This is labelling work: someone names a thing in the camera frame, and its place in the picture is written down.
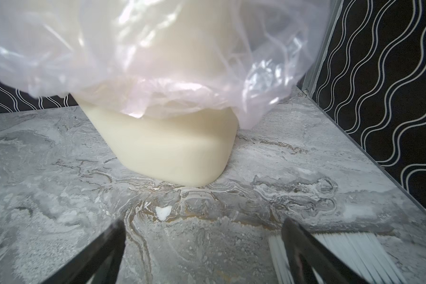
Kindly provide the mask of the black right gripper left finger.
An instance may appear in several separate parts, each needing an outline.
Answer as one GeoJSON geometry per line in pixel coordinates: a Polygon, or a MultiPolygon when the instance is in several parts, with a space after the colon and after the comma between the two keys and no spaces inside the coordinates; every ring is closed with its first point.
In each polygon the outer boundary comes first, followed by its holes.
{"type": "Polygon", "coordinates": [[[44,284],[114,284],[125,251],[123,220],[115,220],[93,242],[66,265],[43,281],[44,284]]]}

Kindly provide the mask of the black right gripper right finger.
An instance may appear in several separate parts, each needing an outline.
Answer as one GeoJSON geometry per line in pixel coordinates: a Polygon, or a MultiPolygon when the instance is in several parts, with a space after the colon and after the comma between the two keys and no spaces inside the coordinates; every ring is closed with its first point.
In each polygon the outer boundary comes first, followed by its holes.
{"type": "Polygon", "coordinates": [[[284,221],[281,233],[290,273],[296,284],[317,284],[316,275],[325,284],[367,282],[293,219],[284,221]]]}

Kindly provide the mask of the pale green hand brush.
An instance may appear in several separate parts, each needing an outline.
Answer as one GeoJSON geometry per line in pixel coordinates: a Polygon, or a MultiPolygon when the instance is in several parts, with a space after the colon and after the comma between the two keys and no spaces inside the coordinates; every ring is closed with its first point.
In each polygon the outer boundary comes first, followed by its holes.
{"type": "MultiPolygon", "coordinates": [[[[325,233],[314,237],[370,284],[407,283],[373,233],[325,233]]],[[[293,284],[281,236],[272,235],[268,242],[278,282],[293,284]]]]}

